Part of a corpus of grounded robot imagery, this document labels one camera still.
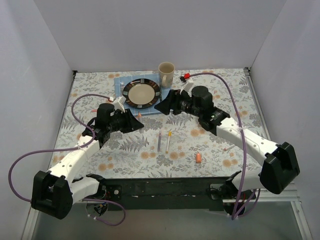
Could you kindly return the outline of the purple pen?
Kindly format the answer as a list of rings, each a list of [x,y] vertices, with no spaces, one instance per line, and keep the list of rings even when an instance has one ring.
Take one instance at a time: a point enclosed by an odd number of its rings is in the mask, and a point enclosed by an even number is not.
[[[157,152],[161,152],[161,140],[162,140],[162,130],[158,133],[158,144],[157,144]]]

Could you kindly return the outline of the white marker with yellow tip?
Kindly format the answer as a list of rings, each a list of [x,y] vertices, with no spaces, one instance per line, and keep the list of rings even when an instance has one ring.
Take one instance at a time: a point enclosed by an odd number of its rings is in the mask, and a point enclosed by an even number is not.
[[[168,135],[167,137],[167,142],[166,142],[166,147],[165,147],[165,153],[169,153],[169,148],[170,148],[170,140],[171,140],[171,135]]]

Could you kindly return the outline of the orange pen cap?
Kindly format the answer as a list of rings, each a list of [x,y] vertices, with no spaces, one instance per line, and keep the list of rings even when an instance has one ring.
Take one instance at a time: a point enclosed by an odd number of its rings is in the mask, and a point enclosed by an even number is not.
[[[202,162],[202,156],[200,153],[197,153],[196,156],[195,156],[195,162],[197,164],[200,164]]]

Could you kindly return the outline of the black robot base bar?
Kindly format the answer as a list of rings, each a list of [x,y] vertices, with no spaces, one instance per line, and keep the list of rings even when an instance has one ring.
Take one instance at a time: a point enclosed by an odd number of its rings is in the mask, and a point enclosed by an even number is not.
[[[193,210],[223,211],[223,200],[233,200],[238,190],[230,177],[181,178],[103,178],[88,174],[99,182],[92,198],[115,202],[110,211],[119,210]]]

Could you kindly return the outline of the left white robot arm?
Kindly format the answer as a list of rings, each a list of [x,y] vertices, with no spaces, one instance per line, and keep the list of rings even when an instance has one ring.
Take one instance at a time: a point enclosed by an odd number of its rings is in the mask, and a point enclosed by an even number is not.
[[[110,139],[111,133],[131,133],[142,129],[130,109],[117,109],[110,103],[102,103],[96,117],[89,122],[75,150],[69,152],[48,171],[39,171],[33,179],[31,206],[57,219],[63,219],[73,204],[92,197],[101,200],[106,196],[104,178],[96,174],[75,180],[82,166]]]

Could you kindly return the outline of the light blue checked placemat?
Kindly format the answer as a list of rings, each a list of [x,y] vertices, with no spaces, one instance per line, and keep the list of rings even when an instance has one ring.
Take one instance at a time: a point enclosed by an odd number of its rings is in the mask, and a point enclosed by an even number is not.
[[[115,89],[115,95],[116,97],[121,97],[122,92],[120,90],[120,82],[124,82],[124,86],[127,85],[129,82],[136,80],[136,79],[149,79],[152,80],[154,82],[156,82],[159,87],[162,90],[162,100],[164,100],[166,98],[166,96],[168,95],[170,88],[163,88],[160,85],[160,76],[158,73],[156,74],[140,74],[140,75],[129,75],[129,76],[121,76],[121,77],[116,77],[114,79],[114,89]],[[145,108],[145,109],[139,109],[139,108],[134,108],[129,106],[127,103],[124,102],[123,106],[126,109],[129,109],[131,111],[131,113],[134,116],[138,115],[138,112],[141,113],[142,116],[146,116],[146,115],[154,115],[154,114],[159,114],[160,112],[158,110],[155,109],[155,105],[160,103],[160,99],[151,107],[149,108]]]

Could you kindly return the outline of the dark striped rim dinner plate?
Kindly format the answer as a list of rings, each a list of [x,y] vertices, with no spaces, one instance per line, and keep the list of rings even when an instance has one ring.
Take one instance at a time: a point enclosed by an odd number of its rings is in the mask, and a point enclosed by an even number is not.
[[[122,95],[125,103],[136,109],[146,109],[153,106],[161,95],[159,85],[153,80],[139,78],[124,86]]]

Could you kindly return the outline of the beige floral ceramic mug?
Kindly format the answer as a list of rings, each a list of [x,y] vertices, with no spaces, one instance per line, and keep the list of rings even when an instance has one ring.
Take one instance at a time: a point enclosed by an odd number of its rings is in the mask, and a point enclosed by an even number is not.
[[[173,83],[175,66],[171,62],[162,62],[158,66],[158,72],[160,77],[160,86],[163,88],[170,88]]]

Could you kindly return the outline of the black handled table knife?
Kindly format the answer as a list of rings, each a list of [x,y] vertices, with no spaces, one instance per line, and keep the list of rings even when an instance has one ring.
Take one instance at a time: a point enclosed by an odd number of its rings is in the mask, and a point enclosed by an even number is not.
[[[163,98],[162,98],[162,89],[160,88],[160,95],[159,95],[159,99],[160,99],[160,102],[162,102]]]

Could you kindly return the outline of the black handled fork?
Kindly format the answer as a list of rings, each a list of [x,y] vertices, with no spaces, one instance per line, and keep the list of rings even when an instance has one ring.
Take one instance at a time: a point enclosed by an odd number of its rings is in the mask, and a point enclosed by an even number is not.
[[[123,81],[120,82],[120,91],[122,92],[124,90],[125,84]]]

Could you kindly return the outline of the aluminium frame rail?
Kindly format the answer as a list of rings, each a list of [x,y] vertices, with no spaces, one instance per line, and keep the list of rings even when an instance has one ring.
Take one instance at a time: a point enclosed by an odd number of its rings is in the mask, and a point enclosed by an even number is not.
[[[255,107],[257,109],[257,112],[260,116],[262,128],[264,130],[264,133],[268,140],[271,139],[270,134],[268,132],[268,128],[266,125],[266,121],[263,115],[263,111],[261,109],[261,106],[258,101],[257,94],[254,89],[253,80],[251,77],[251,68],[250,67],[244,67],[243,68],[245,78],[248,82],[249,89],[251,91]],[[291,208],[293,210],[293,214],[295,217],[295,221],[297,223],[297,227],[299,229],[300,235],[303,240],[312,240],[312,234],[310,231],[310,228],[307,223],[307,219],[305,217],[305,213],[303,211],[302,207],[302,201],[301,197],[298,193],[297,187],[295,186],[295,183],[291,183],[287,190],[284,190],[281,194],[273,194],[270,192],[267,192],[266,190],[261,190],[261,194],[259,197],[260,202],[289,202],[291,205]]]

